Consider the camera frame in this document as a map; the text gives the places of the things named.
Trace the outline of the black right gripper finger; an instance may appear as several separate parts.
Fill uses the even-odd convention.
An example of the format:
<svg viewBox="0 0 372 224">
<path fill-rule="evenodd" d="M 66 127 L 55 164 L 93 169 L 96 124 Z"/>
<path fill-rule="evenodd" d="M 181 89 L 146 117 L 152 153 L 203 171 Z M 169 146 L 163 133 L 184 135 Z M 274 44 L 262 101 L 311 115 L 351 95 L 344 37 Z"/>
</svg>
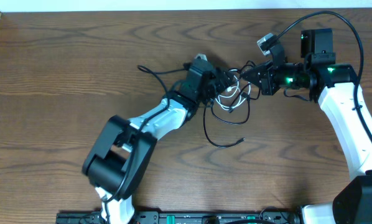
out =
<svg viewBox="0 0 372 224">
<path fill-rule="evenodd" d="M 251 74 L 257 74 L 258 72 L 265 72 L 267 70 L 265 63 L 260 63 L 258 65 L 246 64 L 240 69 L 240 75 L 242 77 Z"/>
<path fill-rule="evenodd" d="M 261 79 L 259 77 L 259 75 L 257 74 L 242 74 L 241 78 L 253 85 L 255 85 L 256 87 L 258 87 L 259 89 L 262 88 L 262 85 L 261 85 Z"/>
</svg>

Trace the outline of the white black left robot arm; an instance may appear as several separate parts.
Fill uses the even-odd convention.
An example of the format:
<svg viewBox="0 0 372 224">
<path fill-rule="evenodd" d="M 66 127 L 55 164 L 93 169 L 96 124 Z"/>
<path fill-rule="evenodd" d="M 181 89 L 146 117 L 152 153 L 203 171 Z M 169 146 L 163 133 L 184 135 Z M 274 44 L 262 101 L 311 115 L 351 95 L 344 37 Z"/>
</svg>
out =
<svg viewBox="0 0 372 224">
<path fill-rule="evenodd" d="M 214 67 L 203 56 L 185 63 L 184 79 L 164 88 L 160 103 L 140 116 L 112 116 L 87 155 L 82 173 L 101 198 L 103 223 L 129 223 L 137 189 L 163 136 L 190 121 L 201 103 L 208 103 L 234 84 L 232 72 Z"/>
</svg>

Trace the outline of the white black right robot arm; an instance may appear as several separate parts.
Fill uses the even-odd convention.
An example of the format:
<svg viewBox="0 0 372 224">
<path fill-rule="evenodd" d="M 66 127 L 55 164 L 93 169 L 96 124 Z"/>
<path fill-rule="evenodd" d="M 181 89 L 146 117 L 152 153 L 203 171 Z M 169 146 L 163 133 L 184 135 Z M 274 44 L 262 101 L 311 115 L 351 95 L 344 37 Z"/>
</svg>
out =
<svg viewBox="0 0 372 224">
<path fill-rule="evenodd" d="M 301 32 L 302 63 L 288 63 L 277 36 L 257 45 L 271 60 L 241 74 L 262 95 L 278 90 L 309 90 L 330 120 L 348 165 L 350 183 L 329 203 L 304 205 L 290 223 L 372 223 L 372 117 L 351 65 L 336 63 L 331 29 Z"/>
</svg>

